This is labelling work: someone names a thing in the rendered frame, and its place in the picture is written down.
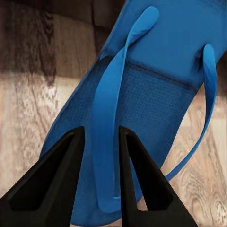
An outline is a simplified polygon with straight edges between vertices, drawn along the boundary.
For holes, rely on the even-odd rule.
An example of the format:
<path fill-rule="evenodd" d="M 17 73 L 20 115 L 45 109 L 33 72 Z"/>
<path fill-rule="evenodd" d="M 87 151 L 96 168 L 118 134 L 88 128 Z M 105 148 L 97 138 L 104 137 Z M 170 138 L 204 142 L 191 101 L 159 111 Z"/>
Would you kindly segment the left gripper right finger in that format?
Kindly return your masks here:
<path fill-rule="evenodd" d="M 198 227 L 137 134 L 120 126 L 118 141 L 122 227 Z M 137 208 L 130 158 L 148 211 Z"/>

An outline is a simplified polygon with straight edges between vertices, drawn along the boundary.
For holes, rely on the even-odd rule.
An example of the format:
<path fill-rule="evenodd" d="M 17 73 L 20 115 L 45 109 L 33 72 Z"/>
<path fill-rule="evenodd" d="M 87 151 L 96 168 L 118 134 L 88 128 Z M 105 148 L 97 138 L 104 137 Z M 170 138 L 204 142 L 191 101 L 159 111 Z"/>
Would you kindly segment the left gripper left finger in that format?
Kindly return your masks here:
<path fill-rule="evenodd" d="M 67 131 L 0 198 L 0 227 L 70 227 L 84 147 L 84 126 Z"/>

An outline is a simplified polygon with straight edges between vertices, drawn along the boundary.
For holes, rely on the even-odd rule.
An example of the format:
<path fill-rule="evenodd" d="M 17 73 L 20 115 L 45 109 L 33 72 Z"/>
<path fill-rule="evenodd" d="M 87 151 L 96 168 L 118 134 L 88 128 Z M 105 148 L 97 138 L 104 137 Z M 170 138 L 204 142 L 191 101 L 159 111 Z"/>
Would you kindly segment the sandal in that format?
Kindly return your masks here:
<path fill-rule="evenodd" d="M 119 127 L 134 131 L 160 169 L 202 84 L 201 136 L 165 178 L 189 161 L 209 124 L 216 64 L 227 50 L 227 0 L 126 0 L 98 56 L 56 119 L 39 159 L 84 126 L 85 147 L 70 224 L 100 227 L 122 218 Z M 136 203 L 143 197 L 132 160 Z"/>

